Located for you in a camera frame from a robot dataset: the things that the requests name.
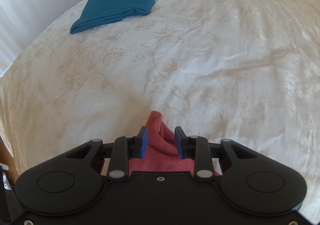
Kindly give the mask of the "red pants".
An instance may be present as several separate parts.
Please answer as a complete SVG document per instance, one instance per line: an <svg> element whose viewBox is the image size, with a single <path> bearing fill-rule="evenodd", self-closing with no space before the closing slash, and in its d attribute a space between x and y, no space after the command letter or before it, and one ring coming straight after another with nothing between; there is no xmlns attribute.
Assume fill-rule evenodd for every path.
<svg viewBox="0 0 320 225"><path fill-rule="evenodd" d="M163 122L163 115L152 111L146 127L149 131L145 157L129 160L129 173L140 172L190 172L196 174L195 161L180 159L174 143L174 133Z"/></svg>

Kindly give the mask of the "cream floral bedspread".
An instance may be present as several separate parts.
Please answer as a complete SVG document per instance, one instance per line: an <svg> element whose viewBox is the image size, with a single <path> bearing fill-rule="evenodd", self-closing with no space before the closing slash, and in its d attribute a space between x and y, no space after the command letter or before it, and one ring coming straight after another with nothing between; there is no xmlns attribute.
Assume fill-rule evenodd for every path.
<svg viewBox="0 0 320 225"><path fill-rule="evenodd" d="M70 34L87 1L1 78L1 136L19 174L158 111L169 128L300 172L302 214L319 221L319 0L155 0L147 16Z"/></svg>

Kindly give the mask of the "teal folded cloth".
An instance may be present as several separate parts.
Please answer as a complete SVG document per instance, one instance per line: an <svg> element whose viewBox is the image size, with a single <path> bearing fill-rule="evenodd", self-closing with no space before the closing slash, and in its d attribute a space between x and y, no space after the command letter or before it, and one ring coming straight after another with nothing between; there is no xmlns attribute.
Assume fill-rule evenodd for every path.
<svg viewBox="0 0 320 225"><path fill-rule="evenodd" d="M75 34L102 25L116 23L127 17L147 16L155 0L88 0L70 33Z"/></svg>

